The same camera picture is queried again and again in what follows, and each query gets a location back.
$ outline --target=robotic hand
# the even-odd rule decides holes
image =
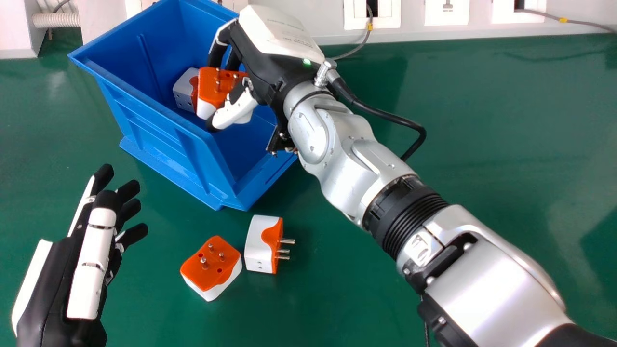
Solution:
[[[135,180],[104,190],[113,176],[106,164],[90,178],[67,237],[39,241],[12,313],[18,347],[105,346],[107,287],[124,251],[147,235],[145,224],[117,233],[141,205]]]
[[[418,313],[440,344],[617,346],[574,325],[540,265],[463,207],[445,202],[377,142],[368,122],[335,94],[365,112],[400,117],[359,101],[297,19],[247,6],[217,32],[210,66],[221,64],[228,46],[226,69],[244,64],[249,81],[230,93],[210,127],[246,117],[246,109],[228,109],[240,91],[253,104],[270,106],[278,127],[267,150],[297,151],[325,198],[396,261],[423,298]]]

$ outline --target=blue plastic crate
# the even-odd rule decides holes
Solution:
[[[206,65],[217,28],[237,16],[211,0],[163,0],[68,56],[93,75],[124,138],[120,147],[215,210],[246,211],[296,157],[266,152],[276,118],[205,131],[178,109],[173,84]]]

